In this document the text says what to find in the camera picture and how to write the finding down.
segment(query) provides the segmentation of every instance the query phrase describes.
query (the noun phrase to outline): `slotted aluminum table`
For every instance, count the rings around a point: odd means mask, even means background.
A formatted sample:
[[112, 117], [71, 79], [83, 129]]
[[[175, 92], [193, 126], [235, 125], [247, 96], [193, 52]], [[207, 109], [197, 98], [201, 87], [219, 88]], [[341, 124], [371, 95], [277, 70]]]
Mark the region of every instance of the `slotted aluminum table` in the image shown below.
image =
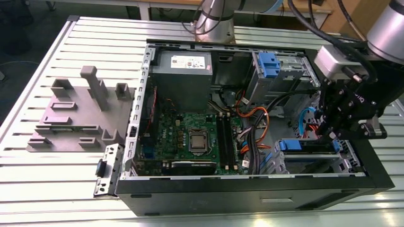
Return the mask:
[[[83, 65], [99, 68], [108, 85], [137, 86], [145, 39], [191, 41], [179, 23], [81, 17], [68, 21], [0, 127], [0, 223], [75, 226], [404, 226], [404, 118], [395, 102], [381, 123], [389, 133], [371, 143], [396, 187], [324, 211], [255, 215], [136, 218], [119, 199], [93, 199], [95, 167], [103, 153], [29, 153], [27, 141], [53, 95], [56, 78], [73, 85]], [[319, 49], [325, 41], [304, 31], [236, 27], [239, 44]]]

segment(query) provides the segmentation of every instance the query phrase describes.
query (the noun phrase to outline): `ram slot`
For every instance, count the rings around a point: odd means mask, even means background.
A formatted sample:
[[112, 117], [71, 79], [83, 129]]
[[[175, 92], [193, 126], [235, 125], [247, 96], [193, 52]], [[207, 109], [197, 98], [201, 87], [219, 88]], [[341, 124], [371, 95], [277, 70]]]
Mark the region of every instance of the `ram slot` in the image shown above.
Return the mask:
[[219, 155], [220, 155], [220, 168], [228, 169], [228, 157], [225, 148], [225, 131], [223, 117], [216, 117], [217, 127], [217, 143], [219, 143]]
[[232, 126], [231, 126], [231, 122], [229, 122], [229, 117], [223, 118], [223, 123], [224, 123], [225, 152], [227, 152], [228, 164], [235, 170], [237, 170], [233, 133], [232, 133]]

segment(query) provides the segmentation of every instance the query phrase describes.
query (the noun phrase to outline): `chip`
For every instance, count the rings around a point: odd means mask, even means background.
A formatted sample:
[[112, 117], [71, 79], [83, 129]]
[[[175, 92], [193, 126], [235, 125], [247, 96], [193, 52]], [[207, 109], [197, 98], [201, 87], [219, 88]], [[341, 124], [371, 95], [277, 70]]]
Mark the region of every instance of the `chip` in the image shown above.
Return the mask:
[[191, 147], [192, 149], [205, 148], [205, 137], [204, 136], [191, 136]]

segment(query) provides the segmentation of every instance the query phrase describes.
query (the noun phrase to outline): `power supply label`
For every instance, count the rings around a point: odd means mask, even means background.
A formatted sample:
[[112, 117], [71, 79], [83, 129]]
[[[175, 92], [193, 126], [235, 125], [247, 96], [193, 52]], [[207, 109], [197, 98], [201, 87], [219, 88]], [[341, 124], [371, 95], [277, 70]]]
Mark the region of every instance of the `power supply label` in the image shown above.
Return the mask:
[[205, 69], [204, 57], [197, 56], [172, 56], [171, 68], [175, 69]]

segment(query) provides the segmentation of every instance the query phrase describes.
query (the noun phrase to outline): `green circuit board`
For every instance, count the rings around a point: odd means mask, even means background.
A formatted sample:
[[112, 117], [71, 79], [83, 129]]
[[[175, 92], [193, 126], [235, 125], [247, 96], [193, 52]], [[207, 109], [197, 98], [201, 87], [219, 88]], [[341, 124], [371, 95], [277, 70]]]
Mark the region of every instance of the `green circuit board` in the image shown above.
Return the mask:
[[[239, 118], [231, 118], [231, 126], [235, 130], [240, 129]], [[195, 155], [189, 151], [189, 132], [192, 130], [207, 132], [207, 152]], [[237, 163], [237, 170], [220, 168], [220, 152], [216, 129], [215, 114], [161, 114], [159, 119], [157, 143], [153, 147], [153, 158], [145, 158], [145, 168], [149, 175], [161, 175], [159, 162], [168, 161], [208, 161], [217, 163], [216, 175], [241, 174], [241, 166]], [[237, 158], [237, 148], [235, 145], [235, 157]]]

